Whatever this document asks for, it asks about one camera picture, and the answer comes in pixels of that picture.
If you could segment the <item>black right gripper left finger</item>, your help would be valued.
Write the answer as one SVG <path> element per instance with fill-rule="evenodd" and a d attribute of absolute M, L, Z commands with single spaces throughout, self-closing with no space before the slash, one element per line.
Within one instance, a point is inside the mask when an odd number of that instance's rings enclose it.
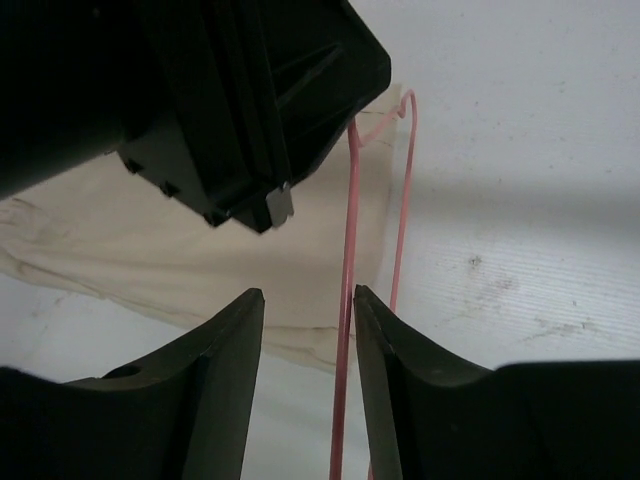
<path fill-rule="evenodd" d="M 237 479 L 242 473 L 264 296 L 103 377 L 57 383 L 1 371 L 5 479 Z"/>

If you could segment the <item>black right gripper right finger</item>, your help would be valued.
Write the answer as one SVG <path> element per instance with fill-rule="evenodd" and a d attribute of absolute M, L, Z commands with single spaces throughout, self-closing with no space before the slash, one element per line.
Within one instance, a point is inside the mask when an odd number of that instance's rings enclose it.
<path fill-rule="evenodd" d="M 635 360 L 490 370 L 446 350 L 376 295 L 354 295 L 370 462 L 377 479 L 635 479 Z"/>

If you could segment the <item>pink wire hanger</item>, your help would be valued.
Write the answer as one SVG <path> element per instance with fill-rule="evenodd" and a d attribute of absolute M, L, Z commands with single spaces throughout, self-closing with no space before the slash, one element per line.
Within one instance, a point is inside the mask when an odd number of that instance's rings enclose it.
<path fill-rule="evenodd" d="M 365 136 L 360 136 L 357 123 L 351 121 L 347 128 L 350 155 L 348 202 L 343 249 L 342 278 L 340 287 L 338 338 L 336 350 L 336 368 L 332 410 L 332 430 L 330 464 L 328 478 L 337 480 L 342 477 L 346 397 L 349 367 L 350 329 L 354 295 L 354 268 L 356 257 L 357 221 L 360 192 L 360 150 L 377 139 L 387 126 L 397 118 L 411 116 L 411 128 L 403 183 L 402 203 L 396 240 L 393 278 L 390 294 L 390 307 L 397 306 L 399 283 L 403 259 L 403 249 L 408 223 L 409 201 L 414 161 L 416 135 L 418 130 L 418 105 L 416 94 L 407 90 L 400 103 L 386 113 L 379 123 Z"/>

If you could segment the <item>beige trousers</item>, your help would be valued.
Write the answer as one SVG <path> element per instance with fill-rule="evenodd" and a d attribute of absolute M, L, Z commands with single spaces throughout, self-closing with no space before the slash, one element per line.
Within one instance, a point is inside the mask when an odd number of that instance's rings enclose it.
<path fill-rule="evenodd" d="M 350 155 L 338 140 L 293 188 L 293 216 L 257 234 L 210 227 L 102 156 L 1 203 L 1 270 L 192 328 L 249 288 L 266 300 L 268 352 L 335 367 Z"/>

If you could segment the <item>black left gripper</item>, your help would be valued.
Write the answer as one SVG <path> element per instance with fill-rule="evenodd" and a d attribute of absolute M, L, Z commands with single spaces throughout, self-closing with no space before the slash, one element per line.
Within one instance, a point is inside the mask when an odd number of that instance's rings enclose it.
<path fill-rule="evenodd" d="M 210 225 L 262 233 L 390 82 L 347 1 L 5 1 L 1 194 L 116 153 Z"/>

